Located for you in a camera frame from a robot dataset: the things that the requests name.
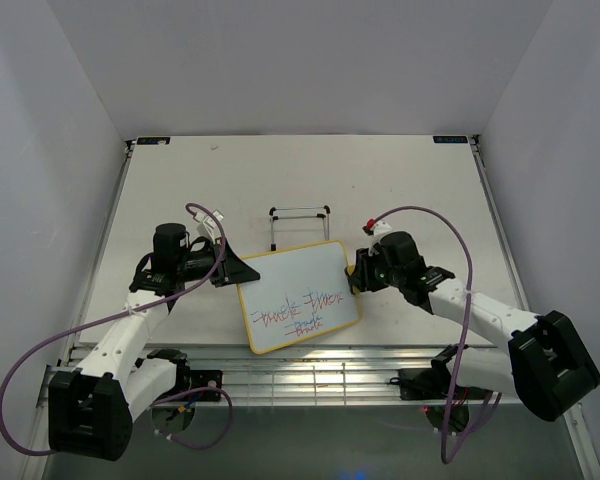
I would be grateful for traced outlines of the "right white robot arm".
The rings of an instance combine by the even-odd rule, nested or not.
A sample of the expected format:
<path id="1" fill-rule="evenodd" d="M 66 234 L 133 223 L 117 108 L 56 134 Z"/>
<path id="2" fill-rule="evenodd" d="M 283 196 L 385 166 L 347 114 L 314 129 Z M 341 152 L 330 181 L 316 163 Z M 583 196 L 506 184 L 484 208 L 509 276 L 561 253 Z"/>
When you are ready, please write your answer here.
<path id="1" fill-rule="evenodd" d="M 554 421 L 600 385 L 600 372 L 566 315 L 540 315 L 470 292 L 452 272 L 427 265 L 404 231 L 358 249 L 346 276 L 354 293 L 395 288 L 410 305 L 467 326 L 494 345 L 492 351 L 447 346 L 427 370 L 404 383 L 423 397 L 492 391 Z"/>

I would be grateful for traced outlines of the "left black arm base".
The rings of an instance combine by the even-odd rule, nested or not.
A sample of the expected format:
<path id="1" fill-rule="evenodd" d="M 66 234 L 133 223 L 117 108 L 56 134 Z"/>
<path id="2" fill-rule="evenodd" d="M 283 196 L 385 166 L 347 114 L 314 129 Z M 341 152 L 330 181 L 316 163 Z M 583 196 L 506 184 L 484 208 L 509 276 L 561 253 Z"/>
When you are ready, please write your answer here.
<path id="1" fill-rule="evenodd" d="M 195 369 L 189 364 L 188 356 L 176 349 L 156 349 L 147 355 L 147 359 L 161 359 L 176 365 L 176 378 L 170 390 L 164 391 L 159 399 L 195 388 L 221 388 L 223 372 L 221 370 Z"/>

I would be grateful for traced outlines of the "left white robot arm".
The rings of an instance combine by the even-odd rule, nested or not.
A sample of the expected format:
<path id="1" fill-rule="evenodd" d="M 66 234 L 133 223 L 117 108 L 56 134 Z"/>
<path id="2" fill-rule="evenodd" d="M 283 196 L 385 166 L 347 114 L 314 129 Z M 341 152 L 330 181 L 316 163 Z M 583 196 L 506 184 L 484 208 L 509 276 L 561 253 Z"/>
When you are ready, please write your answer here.
<path id="1" fill-rule="evenodd" d="M 114 461 L 131 438 L 135 420 L 160 396 L 185 397 L 192 376 L 184 354 L 140 356 L 167 319 L 177 294 L 208 278 L 215 287 L 257 281 L 259 273 L 221 240 L 198 237 L 193 249 L 186 227 L 156 227 L 153 249 L 138 263 L 125 312 L 72 370 L 55 374 L 48 389 L 49 445 L 58 452 Z"/>

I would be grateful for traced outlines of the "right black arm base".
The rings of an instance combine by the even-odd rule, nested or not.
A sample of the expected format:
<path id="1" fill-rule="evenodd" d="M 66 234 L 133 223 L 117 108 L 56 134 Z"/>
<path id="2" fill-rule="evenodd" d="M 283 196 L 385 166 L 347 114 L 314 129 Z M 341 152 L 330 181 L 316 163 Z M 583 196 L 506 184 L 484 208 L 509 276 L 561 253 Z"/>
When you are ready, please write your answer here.
<path id="1" fill-rule="evenodd" d="M 427 368 L 399 369 L 388 384 L 400 389 L 402 400 L 444 400 L 448 396 L 451 380 L 447 366 L 452 366 L 457 350 L 457 345 L 448 345 L 431 360 Z"/>

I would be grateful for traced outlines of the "yellow black whiteboard eraser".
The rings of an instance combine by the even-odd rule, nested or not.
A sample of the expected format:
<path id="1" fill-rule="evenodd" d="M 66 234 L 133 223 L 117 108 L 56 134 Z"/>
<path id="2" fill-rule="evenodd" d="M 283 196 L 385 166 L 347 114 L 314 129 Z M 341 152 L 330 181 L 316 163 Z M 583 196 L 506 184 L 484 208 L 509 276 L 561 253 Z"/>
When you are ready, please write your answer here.
<path id="1" fill-rule="evenodd" d="M 358 288 L 358 276 L 356 273 L 356 267 L 354 265 L 349 265 L 345 268 L 345 274 L 347 278 L 347 283 L 349 286 L 349 290 L 352 295 L 358 295 L 360 290 Z"/>

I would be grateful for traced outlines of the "yellow framed whiteboard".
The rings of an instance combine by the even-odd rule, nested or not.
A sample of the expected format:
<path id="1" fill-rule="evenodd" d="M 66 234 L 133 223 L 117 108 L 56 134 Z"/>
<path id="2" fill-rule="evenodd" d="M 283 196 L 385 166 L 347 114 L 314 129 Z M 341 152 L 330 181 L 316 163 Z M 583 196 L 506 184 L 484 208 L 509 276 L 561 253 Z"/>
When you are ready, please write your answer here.
<path id="1" fill-rule="evenodd" d="M 356 324 L 361 310 L 336 240 L 245 258 L 260 274 L 237 287 L 253 353 L 262 355 Z"/>

